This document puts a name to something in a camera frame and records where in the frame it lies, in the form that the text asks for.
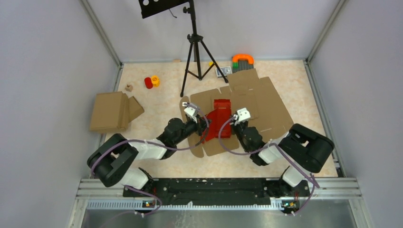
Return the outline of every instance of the tripod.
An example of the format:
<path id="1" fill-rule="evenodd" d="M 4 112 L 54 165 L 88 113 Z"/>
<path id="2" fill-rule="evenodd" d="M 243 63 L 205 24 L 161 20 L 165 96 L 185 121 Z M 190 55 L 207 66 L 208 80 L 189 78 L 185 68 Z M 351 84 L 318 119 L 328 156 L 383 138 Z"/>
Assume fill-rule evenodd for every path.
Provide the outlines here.
<path id="1" fill-rule="evenodd" d="M 183 77 L 183 85 L 182 85 L 182 91 L 181 91 L 181 97 L 183 97 L 183 91 L 185 90 L 185 84 L 186 84 L 186 77 L 189 74 L 195 76 L 198 78 L 200 81 L 206 76 L 206 74 L 211 70 L 213 66 L 216 66 L 218 71 L 220 72 L 222 78 L 224 79 L 225 83 L 228 83 L 228 79 L 224 76 L 224 73 L 222 72 L 221 68 L 218 66 L 217 62 L 215 61 L 213 55 L 211 55 L 209 49 L 203 42 L 203 37 L 197 34 L 196 30 L 196 13 L 194 11 L 194 3 L 193 0 L 189 0 L 189 8 L 184 7 L 183 8 L 184 13 L 189 13 L 192 19 L 192 28 L 193 28 L 193 34 L 190 35 L 188 34 L 187 39 L 190 42 L 190 48 L 189 48 L 189 55 L 188 55 L 188 61 L 186 62 L 186 69 L 185 69 L 185 76 Z M 207 54 L 210 56 L 213 64 L 209 67 L 209 69 L 202 75 L 202 69 L 200 68 L 200 55 L 199 55 L 199 42 L 201 45 L 204 47 L 206 50 Z M 194 58 L 197 62 L 197 75 L 189 70 L 189 62 L 190 58 L 192 55 L 192 49 L 194 46 Z"/>

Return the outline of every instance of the gray wall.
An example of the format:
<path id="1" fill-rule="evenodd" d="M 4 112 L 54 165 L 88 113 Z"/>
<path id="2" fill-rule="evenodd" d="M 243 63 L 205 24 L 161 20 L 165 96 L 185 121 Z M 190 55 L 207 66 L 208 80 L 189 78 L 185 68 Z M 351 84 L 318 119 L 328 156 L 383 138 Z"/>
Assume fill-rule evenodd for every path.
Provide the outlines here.
<path id="1" fill-rule="evenodd" d="M 137 0 L 89 0 L 122 61 L 186 59 L 189 14 L 172 8 L 142 19 Z M 338 0 L 194 0 L 198 33 L 216 59 L 305 58 Z M 208 59 L 202 51 L 201 58 Z"/>
<path id="2" fill-rule="evenodd" d="M 313 62 L 344 168 L 375 227 L 402 227 L 403 1 L 354 0 Z"/>
<path id="3" fill-rule="evenodd" d="M 0 227 L 66 226 L 116 73 L 79 1 L 0 2 Z"/>

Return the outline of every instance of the brown cardboard box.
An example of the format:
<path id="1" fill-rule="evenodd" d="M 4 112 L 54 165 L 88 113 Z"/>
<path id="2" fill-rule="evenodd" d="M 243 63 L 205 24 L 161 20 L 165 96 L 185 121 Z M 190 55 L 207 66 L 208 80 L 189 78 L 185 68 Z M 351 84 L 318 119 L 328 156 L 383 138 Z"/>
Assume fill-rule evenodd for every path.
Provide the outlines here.
<path id="1" fill-rule="evenodd" d="M 124 131 L 129 122 L 143 112 L 134 97 L 129 99 L 122 92 L 97 94 L 89 130 L 98 133 Z"/>
<path id="2" fill-rule="evenodd" d="M 258 77 L 256 69 L 243 70 L 235 74 L 228 75 L 229 86 L 213 89 L 190 96 L 190 101 L 198 105 L 201 110 L 208 114 L 213 110 L 214 99 L 230 97 L 231 111 L 246 107 L 251 113 L 249 126 L 255 126 L 263 137 L 263 141 L 275 139 L 282 136 L 293 124 L 283 101 L 274 88 L 270 78 Z M 184 97 L 182 102 L 188 102 L 189 98 Z M 182 119 L 186 120 L 181 106 Z M 189 145 L 195 145 L 200 140 L 196 134 L 188 138 Z M 223 139 L 224 143 L 231 150 L 239 147 L 238 140 L 233 135 L 230 139 Z M 207 156 L 212 156 L 225 152 L 219 145 L 218 139 L 212 139 L 202 146 L 191 150 L 196 157 L 203 157 L 203 149 Z"/>

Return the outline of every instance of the table surface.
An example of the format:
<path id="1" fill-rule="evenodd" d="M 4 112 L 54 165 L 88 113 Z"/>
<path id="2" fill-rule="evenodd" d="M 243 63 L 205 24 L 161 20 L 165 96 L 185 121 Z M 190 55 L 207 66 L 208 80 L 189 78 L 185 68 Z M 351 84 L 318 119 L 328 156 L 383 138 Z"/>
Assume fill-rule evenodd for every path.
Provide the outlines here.
<path id="1" fill-rule="evenodd" d="M 231 66 L 230 61 L 218 62 L 219 66 Z M 121 134 L 130 139 L 153 139 L 160 135 L 168 121 L 181 117 L 180 96 L 186 63 L 140 63 L 125 64 L 118 91 L 129 97 L 135 96 L 143 106 L 144 113 L 133 120 L 128 129 Z M 208 62 L 202 62 L 202 73 L 209 68 Z M 302 60 L 255 61 L 259 77 L 270 77 L 284 105 L 295 123 L 325 134 L 319 117 L 312 90 Z M 189 69 L 197 72 L 196 63 L 191 62 Z M 157 75 L 160 86 L 147 89 L 144 78 Z M 132 92 L 125 91 L 127 84 L 133 85 Z M 226 86 L 222 78 L 217 78 L 215 68 L 199 81 L 188 75 L 184 95 Z M 188 147 L 187 140 L 178 148 Z M 196 158 L 190 151 L 178 151 L 166 160 L 140 160 L 132 168 L 141 167 L 154 178 L 224 178 L 224 177 L 280 177 L 288 167 L 285 159 L 279 159 L 267 166 L 255 165 L 249 156 L 236 156 L 221 153 L 211 157 Z M 330 156 L 318 177 L 337 177 L 333 159 Z"/>

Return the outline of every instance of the yellow cylinder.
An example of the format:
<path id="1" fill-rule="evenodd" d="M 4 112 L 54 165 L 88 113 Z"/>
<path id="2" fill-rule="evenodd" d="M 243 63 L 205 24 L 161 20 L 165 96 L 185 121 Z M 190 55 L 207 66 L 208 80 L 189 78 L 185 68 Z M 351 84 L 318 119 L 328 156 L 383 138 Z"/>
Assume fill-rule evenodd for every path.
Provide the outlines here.
<path id="1" fill-rule="evenodd" d="M 153 86 L 155 86 L 155 87 L 160 86 L 160 79 L 158 78 L 157 75 L 154 75 L 151 77 L 151 82 L 153 83 Z"/>

